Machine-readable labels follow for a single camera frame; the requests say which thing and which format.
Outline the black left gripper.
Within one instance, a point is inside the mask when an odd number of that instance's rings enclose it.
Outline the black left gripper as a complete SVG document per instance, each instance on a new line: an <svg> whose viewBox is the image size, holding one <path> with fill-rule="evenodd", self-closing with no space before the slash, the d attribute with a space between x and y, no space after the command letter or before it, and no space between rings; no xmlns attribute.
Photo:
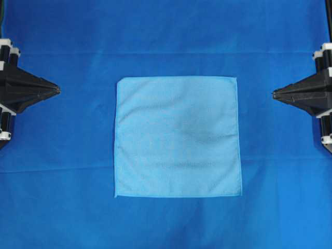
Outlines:
<svg viewBox="0 0 332 249"><path fill-rule="evenodd" d="M60 87L46 79L35 76L22 69L14 69L14 82L23 86L42 87L55 90L55 92L41 93L28 96L15 101L14 108L12 97L9 93L9 80L7 79L10 69L17 67L21 52L13 46L13 42L7 38L1 38L1 149L11 140L14 131L15 118L26 108L40 101L47 100L60 94Z"/></svg>

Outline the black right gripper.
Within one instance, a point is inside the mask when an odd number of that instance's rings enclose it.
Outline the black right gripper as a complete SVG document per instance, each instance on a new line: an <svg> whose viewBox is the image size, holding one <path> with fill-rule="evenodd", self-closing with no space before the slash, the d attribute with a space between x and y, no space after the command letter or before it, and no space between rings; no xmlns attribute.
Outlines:
<svg viewBox="0 0 332 249"><path fill-rule="evenodd" d="M320 122L321 143L331 153L331 43L323 43L319 51L313 54L316 74L310 75L298 82L276 89L272 93L274 100L294 106L311 116L315 116ZM302 100L286 99L279 94L312 91L316 87L316 77L319 76L319 93L322 94L322 106L317 108Z"/></svg>

